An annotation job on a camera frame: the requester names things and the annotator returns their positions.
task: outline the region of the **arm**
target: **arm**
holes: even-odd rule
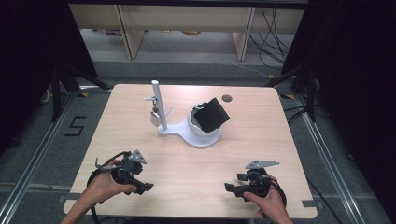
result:
[[[61,224],[79,223],[90,208],[122,192],[135,192],[133,185],[120,185],[114,182],[109,171],[99,174],[82,192],[79,199],[64,217]]]
[[[271,176],[271,179],[276,183],[276,178]],[[268,195],[265,198],[261,198],[251,192],[245,192],[244,197],[260,207],[257,212],[257,217],[261,217],[262,214],[265,214],[274,222],[274,224],[292,223],[289,214],[286,211],[285,204],[283,204],[282,198],[274,186],[270,187]]]

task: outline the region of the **light wood tabletop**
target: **light wood tabletop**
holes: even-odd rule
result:
[[[81,193],[95,170],[95,160],[104,163],[122,151],[139,149],[148,164],[135,178],[154,184],[143,195],[119,194],[96,206],[98,215],[131,217],[255,218],[258,207],[227,192],[224,183],[239,182],[253,160],[279,161],[266,167],[285,191],[292,218],[314,218],[304,170],[275,89],[259,87],[161,85],[168,123],[180,123],[198,103],[216,97],[230,119],[212,147],[195,148],[179,136],[161,136],[150,123],[151,85],[115,86],[93,135],[70,193]],[[222,101],[223,95],[232,97]],[[75,200],[67,200],[67,213]]]

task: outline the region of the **white pole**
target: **white pole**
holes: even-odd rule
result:
[[[154,89],[155,98],[157,98],[158,113],[160,115],[161,125],[163,126],[163,131],[166,131],[168,126],[166,125],[166,116],[165,112],[163,111],[163,99],[161,97],[160,84],[157,80],[152,80],[151,84],[152,89]]]

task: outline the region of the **white base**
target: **white base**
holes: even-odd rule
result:
[[[221,137],[221,128],[211,136],[198,136],[191,130],[187,119],[179,124],[167,124],[168,129],[163,130],[163,126],[158,127],[158,133],[161,135],[178,135],[184,139],[190,146],[198,148],[211,147],[217,143]]]

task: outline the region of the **black square object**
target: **black square object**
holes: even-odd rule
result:
[[[201,130],[206,133],[215,131],[221,124],[230,119],[216,98],[208,102],[203,109],[198,110],[194,117],[201,126]]]

